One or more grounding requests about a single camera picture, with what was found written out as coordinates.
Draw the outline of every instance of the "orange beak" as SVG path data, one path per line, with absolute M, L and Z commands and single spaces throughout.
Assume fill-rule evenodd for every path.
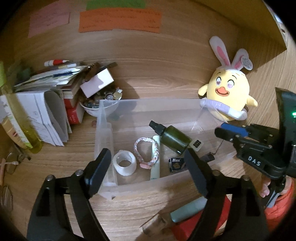
M 223 86 L 220 88 L 216 88 L 215 92 L 220 96 L 228 96 L 229 95 L 229 91 L 227 91 Z

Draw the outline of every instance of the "tag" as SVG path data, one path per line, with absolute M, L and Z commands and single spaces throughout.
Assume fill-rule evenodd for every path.
M 241 62 L 242 62 L 243 67 L 245 67 L 247 70 L 252 70 L 253 64 L 252 64 L 251 60 L 248 57 L 242 56 L 241 57 Z
M 183 169 L 186 166 L 184 158 L 170 158 L 168 160 L 170 172 L 176 172 Z
M 192 142 L 190 142 L 189 146 L 195 151 L 199 151 L 202 146 L 203 146 L 203 142 L 198 140 L 198 139 L 194 139 Z

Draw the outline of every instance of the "black spray nozzle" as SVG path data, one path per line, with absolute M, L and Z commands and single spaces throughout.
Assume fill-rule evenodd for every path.
M 153 120 L 150 121 L 149 126 L 155 131 L 155 133 L 159 136 L 161 136 L 164 132 L 166 127 L 162 124 L 158 124 L 154 122 Z

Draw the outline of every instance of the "stack of books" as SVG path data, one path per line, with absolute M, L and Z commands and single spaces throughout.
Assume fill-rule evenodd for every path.
M 67 109 L 69 123 L 79 124 L 82 122 L 84 108 L 78 100 L 82 78 L 77 75 L 85 67 L 80 62 L 47 67 L 37 71 L 27 81 L 15 85 L 15 92 L 58 91 Z

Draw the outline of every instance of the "orange sticky note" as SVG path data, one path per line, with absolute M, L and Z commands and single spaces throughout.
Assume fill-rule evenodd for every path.
M 79 32 L 117 28 L 159 33 L 160 24 L 160 11 L 127 7 L 99 8 L 80 12 Z

